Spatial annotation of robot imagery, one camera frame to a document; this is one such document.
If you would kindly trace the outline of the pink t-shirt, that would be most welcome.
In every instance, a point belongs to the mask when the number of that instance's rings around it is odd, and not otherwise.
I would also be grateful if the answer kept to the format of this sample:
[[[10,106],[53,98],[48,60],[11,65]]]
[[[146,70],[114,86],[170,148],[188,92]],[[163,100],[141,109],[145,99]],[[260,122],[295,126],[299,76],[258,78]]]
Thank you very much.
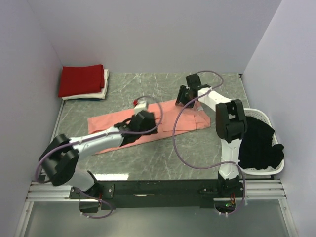
[[[172,129],[174,127],[175,120],[179,115],[181,107],[175,105],[175,100],[169,100],[161,103],[163,110],[163,119],[158,127],[158,133],[149,136],[142,136],[134,143],[125,145],[119,148],[109,148],[101,151],[100,153],[107,153],[110,151],[120,150],[132,146],[137,146],[144,143],[153,142],[169,138],[172,136]],[[134,110],[127,109],[123,111],[113,112],[101,116],[90,117],[87,119],[88,133],[93,134],[103,130],[106,130],[116,123],[122,122],[125,119],[132,116]],[[175,135],[184,134],[190,131],[205,129],[211,126],[211,118],[204,112],[201,103],[195,102],[192,108],[185,108],[180,115]]]

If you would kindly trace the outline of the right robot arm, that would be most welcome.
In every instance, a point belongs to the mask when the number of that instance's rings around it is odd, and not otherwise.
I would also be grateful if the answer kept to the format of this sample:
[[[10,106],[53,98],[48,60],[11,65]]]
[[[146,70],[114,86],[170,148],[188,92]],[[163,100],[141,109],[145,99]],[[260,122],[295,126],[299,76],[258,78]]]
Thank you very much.
[[[187,85],[180,86],[175,102],[176,106],[182,106],[176,117],[173,130],[172,142],[176,155],[179,153],[175,144],[175,128],[185,108],[193,107],[199,101],[215,112],[215,130],[221,139],[221,162],[218,164],[217,193],[222,197],[228,197],[231,193],[238,191],[243,186],[239,181],[241,174],[239,161],[239,149],[247,132],[247,121],[243,103],[239,99],[229,99],[214,89],[223,85],[223,77],[217,75],[221,82],[215,87],[202,84],[198,73],[186,76]]]

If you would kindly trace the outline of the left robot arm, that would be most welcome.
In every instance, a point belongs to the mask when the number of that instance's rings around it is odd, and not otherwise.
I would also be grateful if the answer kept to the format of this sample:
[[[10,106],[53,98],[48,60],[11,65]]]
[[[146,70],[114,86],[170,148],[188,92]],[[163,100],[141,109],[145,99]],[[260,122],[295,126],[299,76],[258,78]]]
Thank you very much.
[[[154,113],[141,110],[101,132],[73,138],[64,134],[56,136],[39,158],[40,166],[53,186],[68,184],[80,189],[85,197],[94,198],[99,192],[98,181],[90,171],[77,168],[78,160],[157,132]]]

